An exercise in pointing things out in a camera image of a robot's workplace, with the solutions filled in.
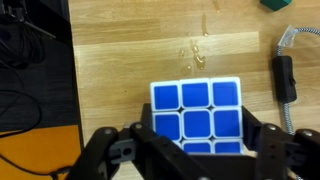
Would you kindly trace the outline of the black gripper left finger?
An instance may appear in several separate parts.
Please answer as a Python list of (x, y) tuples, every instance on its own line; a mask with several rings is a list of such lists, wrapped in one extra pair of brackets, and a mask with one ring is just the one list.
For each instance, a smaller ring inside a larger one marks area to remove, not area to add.
[(152, 108), (150, 103), (144, 103), (142, 106), (142, 113), (140, 122), (148, 127), (149, 129), (153, 129), (153, 116), (152, 116)]

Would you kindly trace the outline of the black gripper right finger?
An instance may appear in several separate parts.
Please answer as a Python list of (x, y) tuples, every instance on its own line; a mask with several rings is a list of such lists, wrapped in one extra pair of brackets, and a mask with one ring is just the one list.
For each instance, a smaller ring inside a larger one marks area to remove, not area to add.
[(256, 151), (262, 123), (244, 106), (242, 109), (243, 142), (250, 151)]

